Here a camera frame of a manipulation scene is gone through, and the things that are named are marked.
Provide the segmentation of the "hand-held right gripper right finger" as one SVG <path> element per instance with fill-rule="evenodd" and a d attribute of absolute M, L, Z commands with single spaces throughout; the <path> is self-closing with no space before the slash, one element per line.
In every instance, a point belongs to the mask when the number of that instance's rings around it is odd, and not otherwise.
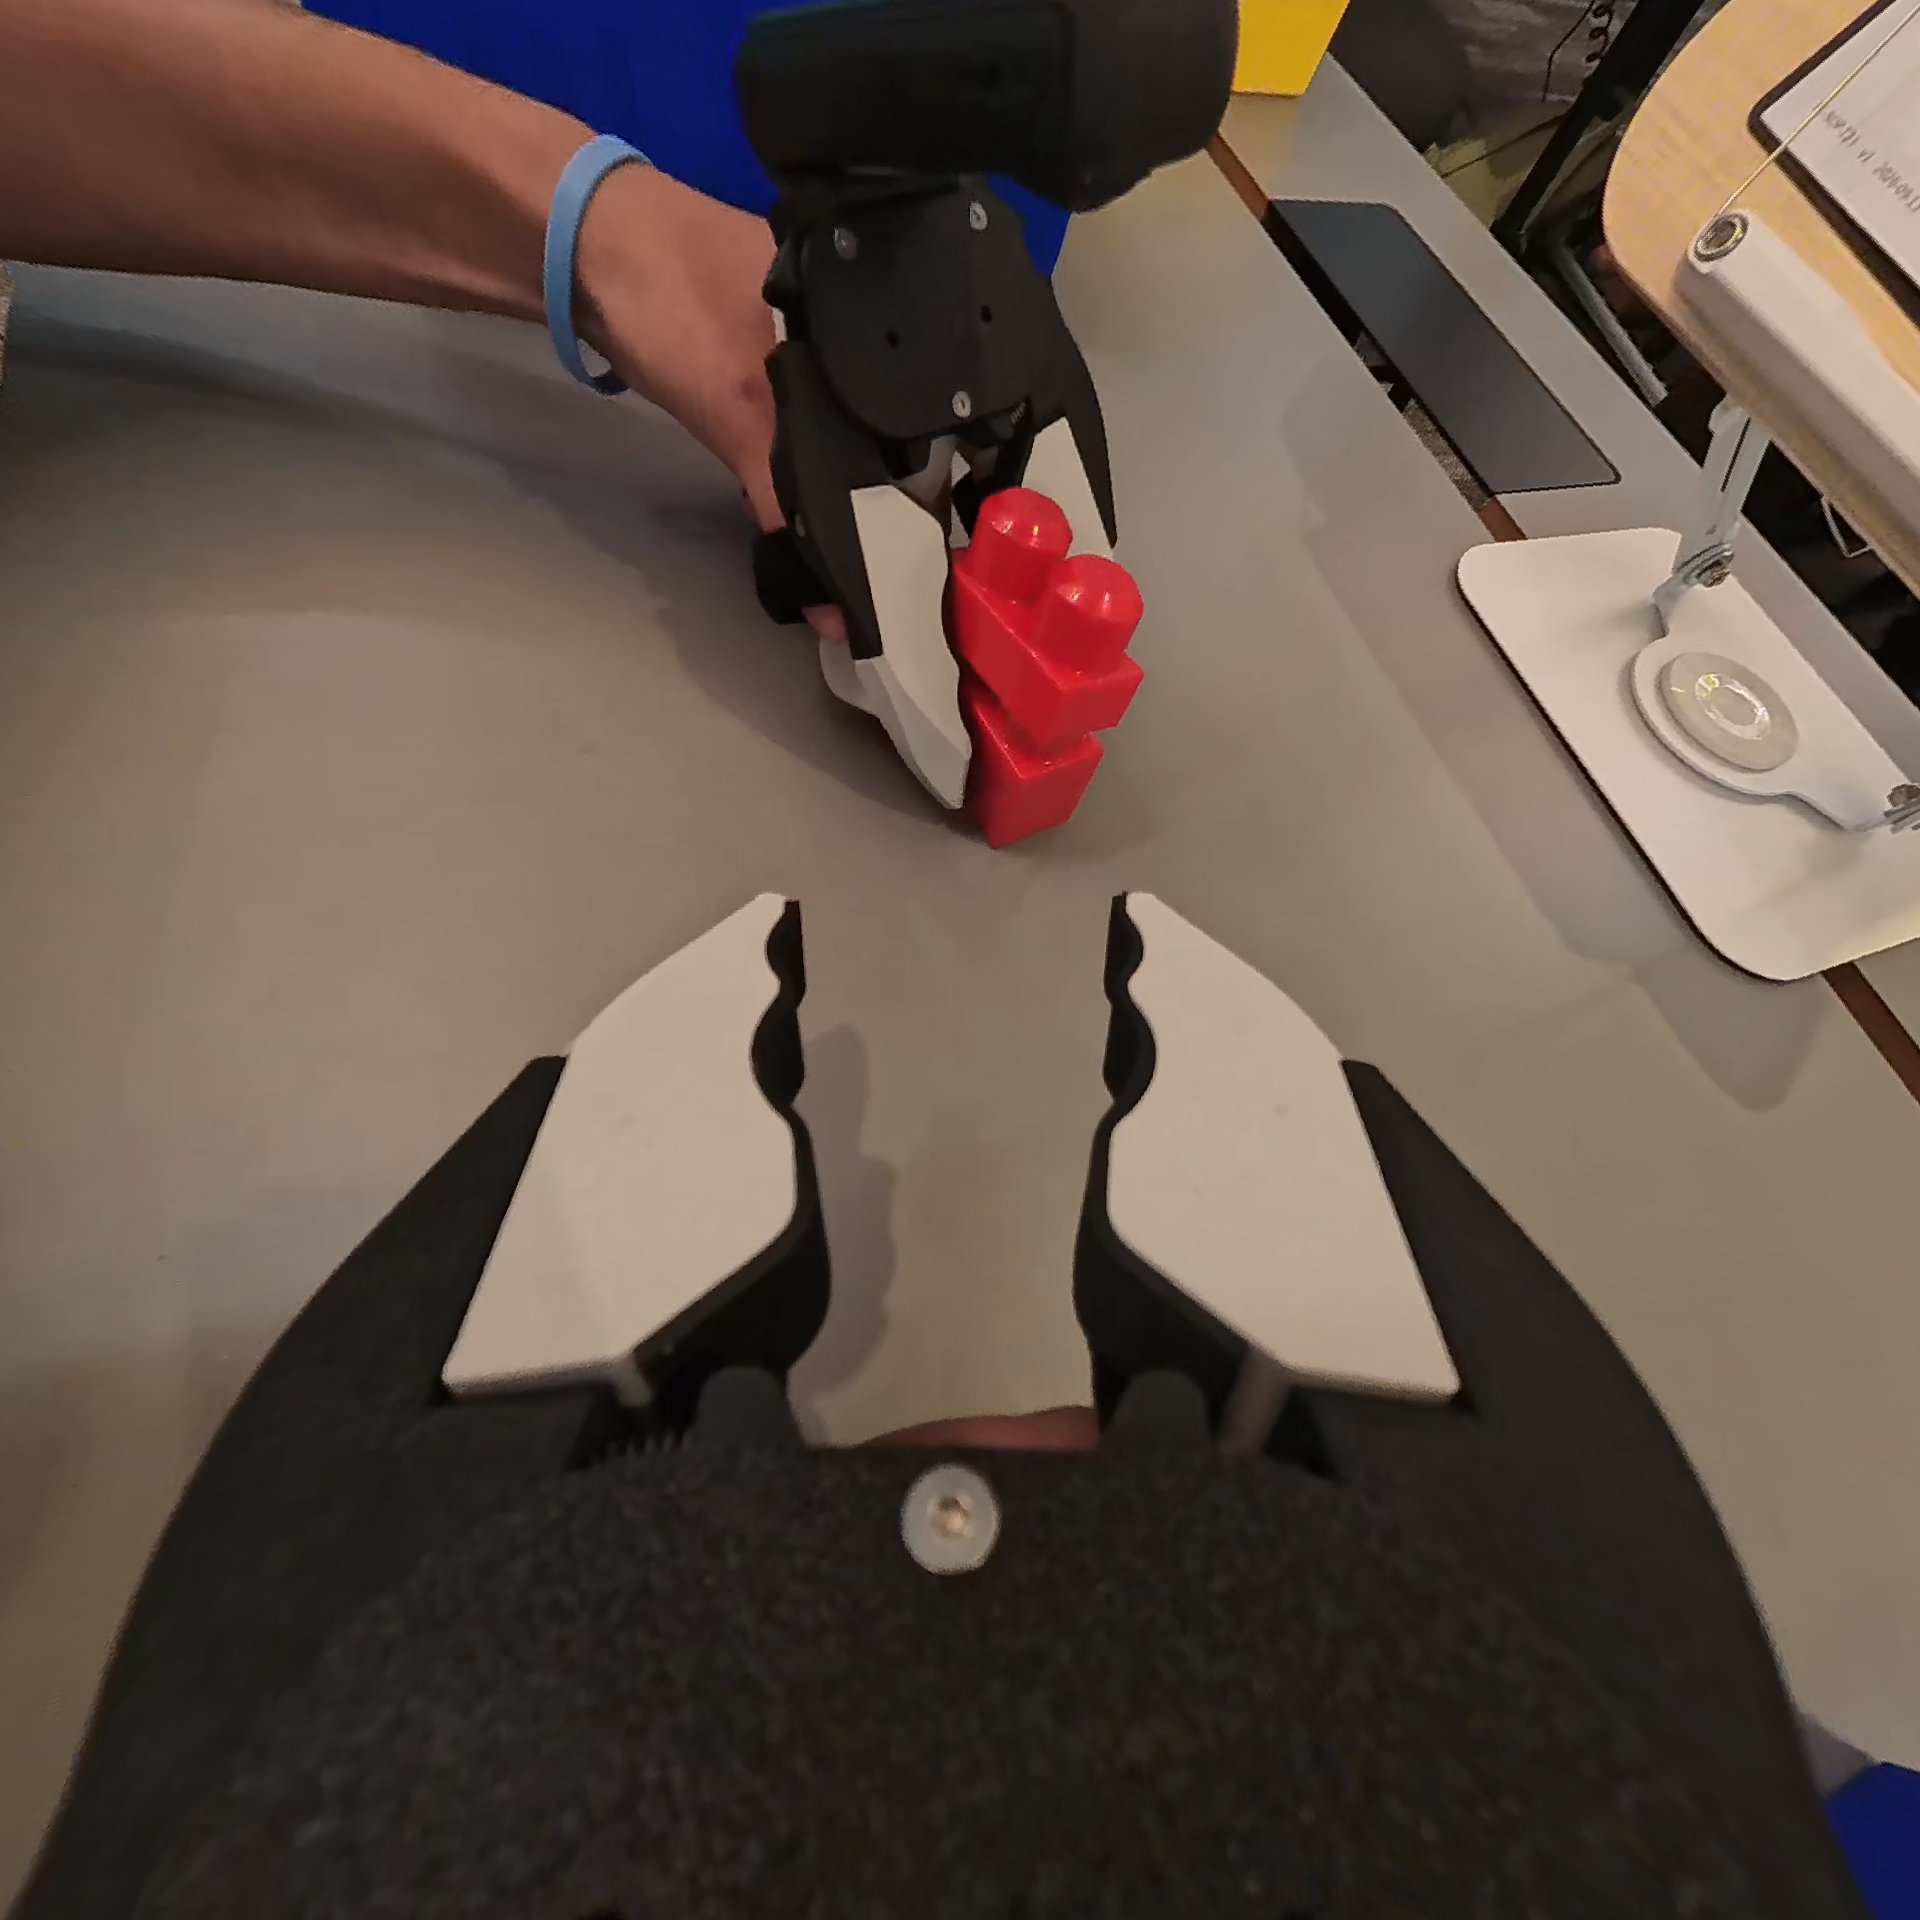
<path fill-rule="evenodd" d="M 1073 1314 L 1113 1389 L 1248 1365 L 1445 1406 L 1448 1345 L 1349 1063 L 1280 985 L 1152 894 L 1111 902 L 1108 1109 L 1073 1238 Z"/>

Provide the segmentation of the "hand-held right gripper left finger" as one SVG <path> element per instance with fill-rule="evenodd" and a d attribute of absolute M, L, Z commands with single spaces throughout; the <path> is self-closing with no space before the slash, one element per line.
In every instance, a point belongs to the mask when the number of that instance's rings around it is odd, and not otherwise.
<path fill-rule="evenodd" d="M 690 1406 L 728 1368 L 791 1374 L 829 1309 L 805 992 L 799 904 L 760 894 L 588 1022 L 442 1360 L 453 1398 Z"/>

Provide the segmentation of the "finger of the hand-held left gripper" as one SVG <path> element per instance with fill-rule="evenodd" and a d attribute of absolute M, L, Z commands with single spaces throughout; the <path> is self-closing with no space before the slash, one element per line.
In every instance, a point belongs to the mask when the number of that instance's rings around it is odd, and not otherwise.
<path fill-rule="evenodd" d="M 822 671 L 829 690 L 874 717 L 926 791 L 960 809 L 973 747 L 943 625 L 950 490 L 948 467 L 829 490 L 818 513 L 818 571 L 847 631 L 847 663 Z"/>

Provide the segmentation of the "red two-stud toy block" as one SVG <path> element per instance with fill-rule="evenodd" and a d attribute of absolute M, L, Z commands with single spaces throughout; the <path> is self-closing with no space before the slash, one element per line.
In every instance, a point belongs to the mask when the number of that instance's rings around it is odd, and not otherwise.
<path fill-rule="evenodd" d="M 988 496 L 950 562 L 952 651 L 1038 752 L 1118 727 L 1142 683 L 1142 610 L 1133 577 L 1072 554 L 1065 510 L 1028 487 Z"/>

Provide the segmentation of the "red toy building block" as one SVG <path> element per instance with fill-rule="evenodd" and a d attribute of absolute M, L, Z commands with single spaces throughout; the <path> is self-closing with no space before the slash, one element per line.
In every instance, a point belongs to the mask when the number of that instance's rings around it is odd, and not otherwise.
<path fill-rule="evenodd" d="M 972 713 L 965 815 L 989 848 L 1010 848 L 1069 821 L 1102 762 L 1097 736 L 1038 750 L 997 709 Z"/>

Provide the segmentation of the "blue plastic bin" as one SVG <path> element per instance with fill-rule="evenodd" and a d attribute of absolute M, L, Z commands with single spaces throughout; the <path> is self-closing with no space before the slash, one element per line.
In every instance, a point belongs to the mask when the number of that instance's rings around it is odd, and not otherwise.
<path fill-rule="evenodd" d="M 1917 1771 L 1840 1745 L 1821 1746 L 1812 1770 L 1870 1914 L 1917 1919 Z"/>
<path fill-rule="evenodd" d="M 733 61 L 772 5 L 317 2 L 306 11 L 439 61 L 623 139 L 732 275 L 765 271 L 775 186 L 742 128 Z"/>

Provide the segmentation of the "person's left forearm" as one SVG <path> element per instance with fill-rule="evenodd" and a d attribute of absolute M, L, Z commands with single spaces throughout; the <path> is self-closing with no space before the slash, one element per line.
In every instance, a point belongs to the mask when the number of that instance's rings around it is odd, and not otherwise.
<path fill-rule="evenodd" d="M 6 264 L 538 321 L 584 138 L 300 7 L 1 5 Z"/>

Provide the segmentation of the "person's left hand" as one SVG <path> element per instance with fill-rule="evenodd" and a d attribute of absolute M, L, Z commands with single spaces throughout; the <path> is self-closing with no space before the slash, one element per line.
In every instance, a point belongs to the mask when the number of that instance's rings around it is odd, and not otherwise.
<path fill-rule="evenodd" d="M 628 160 L 588 202 L 570 307 L 607 370 L 726 467 L 765 536 L 783 528 L 760 295 L 775 255 L 760 218 Z"/>

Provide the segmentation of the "yellow plastic bin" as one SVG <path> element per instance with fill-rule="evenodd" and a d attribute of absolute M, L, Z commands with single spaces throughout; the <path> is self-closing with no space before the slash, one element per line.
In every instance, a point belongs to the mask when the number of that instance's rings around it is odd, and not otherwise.
<path fill-rule="evenodd" d="M 1343 0 L 1244 0 L 1232 94 L 1295 101 L 1326 61 Z"/>

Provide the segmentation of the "black flat panel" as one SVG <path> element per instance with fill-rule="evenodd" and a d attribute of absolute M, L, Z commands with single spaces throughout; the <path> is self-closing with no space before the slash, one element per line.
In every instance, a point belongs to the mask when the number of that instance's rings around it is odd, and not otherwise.
<path fill-rule="evenodd" d="M 1272 199 L 1264 229 L 1351 349 L 1372 345 L 1487 496 L 1599 490 L 1617 469 L 1422 235 L 1374 202 Z"/>

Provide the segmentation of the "white book stand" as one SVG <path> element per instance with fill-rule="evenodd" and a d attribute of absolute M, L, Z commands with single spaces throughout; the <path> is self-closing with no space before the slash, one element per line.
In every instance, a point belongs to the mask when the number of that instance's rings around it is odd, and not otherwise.
<path fill-rule="evenodd" d="M 1854 309 L 1748 209 L 1705 223 L 1674 280 L 1912 536 L 1916 387 Z M 1726 400 L 1685 530 L 1484 544 L 1456 583 L 1690 931 L 1798 982 L 1916 942 L 1916 782 L 1734 582 L 1767 448 Z"/>

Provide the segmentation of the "printed instruction sheet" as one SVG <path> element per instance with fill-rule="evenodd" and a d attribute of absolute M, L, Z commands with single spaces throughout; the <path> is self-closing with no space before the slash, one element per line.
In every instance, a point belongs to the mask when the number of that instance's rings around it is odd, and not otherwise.
<path fill-rule="evenodd" d="M 1917 295 L 1917 5 L 1849 21 L 1745 118 L 1762 152 L 1897 297 Z"/>

